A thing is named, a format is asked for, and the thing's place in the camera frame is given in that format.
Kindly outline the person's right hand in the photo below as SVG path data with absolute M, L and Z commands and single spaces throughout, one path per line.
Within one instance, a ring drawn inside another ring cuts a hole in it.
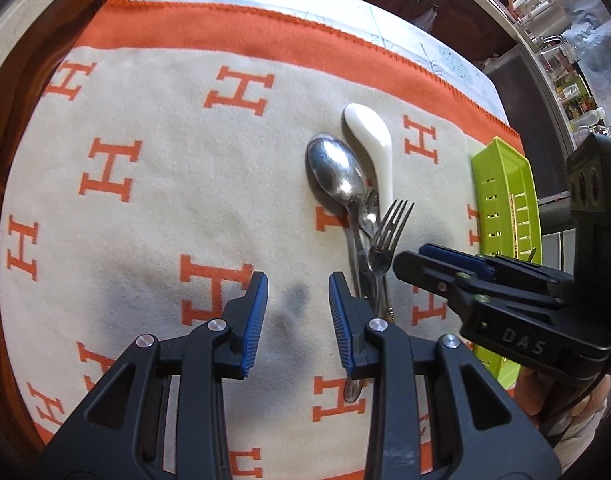
M 605 408 L 611 389 L 611 377 L 605 375 L 599 382 L 593 383 L 593 388 L 587 388 L 578 399 L 566 401 L 558 410 L 552 412 L 555 418 L 559 416 L 570 419 L 571 425 L 587 422 L 595 414 Z M 535 426 L 544 422 L 542 415 L 546 399 L 551 390 L 546 389 L 545 382 L 537 376 L 532 368 L 522 366 L 515 385 L 514 399 L 519 408 L 526 413 Z

